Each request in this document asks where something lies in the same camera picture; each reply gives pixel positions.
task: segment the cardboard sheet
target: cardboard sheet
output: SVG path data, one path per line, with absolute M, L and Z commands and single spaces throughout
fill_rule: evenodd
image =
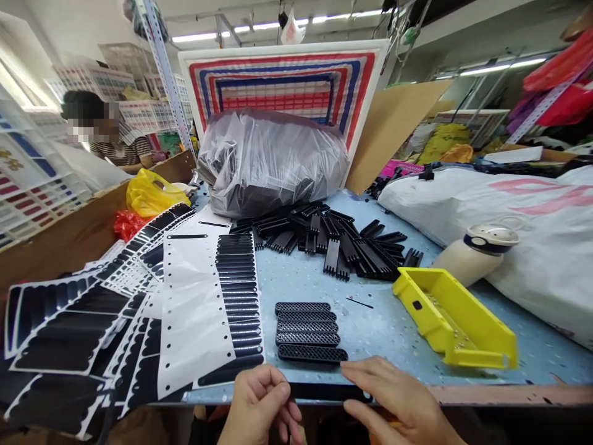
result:
M 399 85 L 375 93 L 346 188 L 360 195 L 412 134 L 451 80 Z

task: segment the black hair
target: black hair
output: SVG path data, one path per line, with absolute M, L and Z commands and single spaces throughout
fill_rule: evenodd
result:
M 62 101 L 62 118 L 78 119 L 79 127 L 92 127 L 107 115 L 107 104 L 91 91 L 67 91 Z

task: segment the person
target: person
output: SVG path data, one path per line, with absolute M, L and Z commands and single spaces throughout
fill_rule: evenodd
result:
M 153 166 L 152 148 L 146 136 L 119 119 L 116 109 L 90 91 L 67 91 L 62 117 L 88 134 L 91 153 L 128 174 Z
M 465 445 L 432 394 L 417 379 L 380 357 L 342 362 L 342 375 L 395 415 L 392 428 L 370 406 L 346 400 L 344 409 L 361 422 L 382 445 Z M 243 371 L 235 380 L 230 406 L 218 445 L 265 445 L 272 425 L 286 443 L 288 433 L 303 443 L 298 428 L 302 415 L 290 398 L 290 385 L 271 365 Z

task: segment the fluorescent light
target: fluorescent light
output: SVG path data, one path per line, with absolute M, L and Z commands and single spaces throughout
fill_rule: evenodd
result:
M 511 65 L 499 65 L 496 67 L 488 67 L 488 68 L 480 68 L 477 70 L 471 70 L 471 71 L 464 71 L 460 74 L 460 76 L 467 76 L 467 75 L 476 75 L 476 74 L 486 74 L 489 72 L 496 72 L 496 71 L 503 71 L 505 69 L 510 68 Z
M 544 63 L 547 59 L 533 59 L 530 61 L 524 61 L 524 62 L 517 62 L 516 64 L 512 64 L 511 68 L 521 68 L 524 66 L 530 66 L 530 65 L 538 65 L 540 63 Z
M 374 11 L 355 12 L 352 15 L 354 15 L 355 17 L 370 17 L 372 15 L 381 15 L 381 13 L 383 13 L 383 11 L 381 11 L 380 9 L 376 9 Z
M 275 29 L 280 28 L 280 23 L 260 23 L 259 25 L 253 25 L 253 29 L 255 30 L 264 30 L 264 29 Z
M 331 15 L 328 20 L 349 19 L 350 14 Z
M 173 37 L 171 40 L 173 43 L 184 43 L 189 41 L 198 41 L 198 40 L 212 40 L 216 38 L 216 33 L 207 33 L 207 34 L 194 34 L 189 36 L 178 36 Z

